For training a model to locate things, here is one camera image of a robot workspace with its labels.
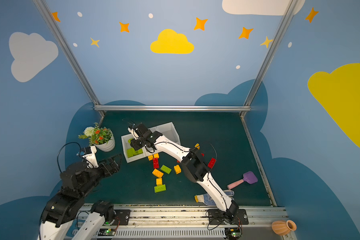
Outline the green lego brick front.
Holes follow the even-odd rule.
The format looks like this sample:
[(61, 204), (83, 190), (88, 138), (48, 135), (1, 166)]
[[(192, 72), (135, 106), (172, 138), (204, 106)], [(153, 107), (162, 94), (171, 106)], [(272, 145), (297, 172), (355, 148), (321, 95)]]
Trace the green lego brick front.
[(154, 187), (154, 192), (155, 193), (164, 192), (166, 190), (167, 190), (166, 185), (159, 185), (159, 186)]

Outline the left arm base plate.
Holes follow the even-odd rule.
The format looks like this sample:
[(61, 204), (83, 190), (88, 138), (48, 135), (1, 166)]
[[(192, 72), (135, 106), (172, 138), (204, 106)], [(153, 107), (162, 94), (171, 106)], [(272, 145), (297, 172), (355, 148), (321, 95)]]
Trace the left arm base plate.
[(114, 209), (114, 219), (105, 226), (127, 226), (129, 224), (131, 210)]

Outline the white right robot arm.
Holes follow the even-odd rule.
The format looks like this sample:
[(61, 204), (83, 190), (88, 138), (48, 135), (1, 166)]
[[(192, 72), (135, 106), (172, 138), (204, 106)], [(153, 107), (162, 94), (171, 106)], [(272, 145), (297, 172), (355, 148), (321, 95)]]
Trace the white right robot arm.
[(129, 125), (128, 131), (134, 138), (131, 140), (131, 147), (134, 150), (153, 149), (175, 158), (181, 163), (185, 176), (191, 182), (199, 184), (210, 195), (222, 214), (222, 220), (229, 224), (234, 222), (239, 206), (214, 180), (211, 175), (211, 168), (205, 163), (199, 149), (191, 149), (176, 144), (162, 133), (152, 132), (142, 123)]

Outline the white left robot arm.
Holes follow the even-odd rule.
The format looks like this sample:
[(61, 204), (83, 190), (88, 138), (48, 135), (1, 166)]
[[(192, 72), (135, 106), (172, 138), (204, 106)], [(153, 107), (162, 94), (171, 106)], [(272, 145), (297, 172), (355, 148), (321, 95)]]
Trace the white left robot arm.
[[(102, 179), (120, 171), (120, 154), (97, 161), (93, 149), (82, 148), (78, 156), (82, 161), (69, 165), (60, 173), (62, 187), (47, 202), (41, 214), (40, 240), (63, 240), (89, 193)], [(114, 205), (99, 200), (92, 205), (87, 219), (73, 238), (90, 240), (102, 225), (113, 223), (115, 218)]]

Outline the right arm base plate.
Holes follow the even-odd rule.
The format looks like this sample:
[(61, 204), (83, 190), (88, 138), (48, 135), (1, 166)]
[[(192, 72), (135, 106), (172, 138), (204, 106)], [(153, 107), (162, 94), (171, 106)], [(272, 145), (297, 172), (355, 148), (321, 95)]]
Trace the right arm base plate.
[(239, 209), (231, 218), (227, 213), (218, 209), (208, 209), (206, 212), (209, 225), (248, 225), (249, 219), (244, 209)]

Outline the green lego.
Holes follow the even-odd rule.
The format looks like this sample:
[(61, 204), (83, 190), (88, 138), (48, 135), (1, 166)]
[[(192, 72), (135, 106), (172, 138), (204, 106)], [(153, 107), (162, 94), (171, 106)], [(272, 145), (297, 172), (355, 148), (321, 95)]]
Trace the green lego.
[(132, 158), (138, 155), (143, 154), (143, 150), (139, 149), (139, 150), (135, 150), (133, 148), (127, 149), (127, 158)]

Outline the green lego brick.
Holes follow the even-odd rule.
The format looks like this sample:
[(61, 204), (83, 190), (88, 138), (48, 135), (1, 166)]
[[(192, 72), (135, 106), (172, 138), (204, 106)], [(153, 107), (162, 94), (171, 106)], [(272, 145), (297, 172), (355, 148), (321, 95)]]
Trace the green lego brick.
[(155, 193), (164, 192), (166, 190), (167, 190), (166, 185), (159, 185), (159, 186), (154, 187), (154, 192)]
[(167, 167), (167, 166), (165, 166), (165, 165), (162, 165), (162, 166), (161, 166), (161, 171), (163, 171), (163, 172), (166, 173), (166, 174), (170, 174), (171, 171), (172, 171), (172, 169), (169, 168), (169, 167)]

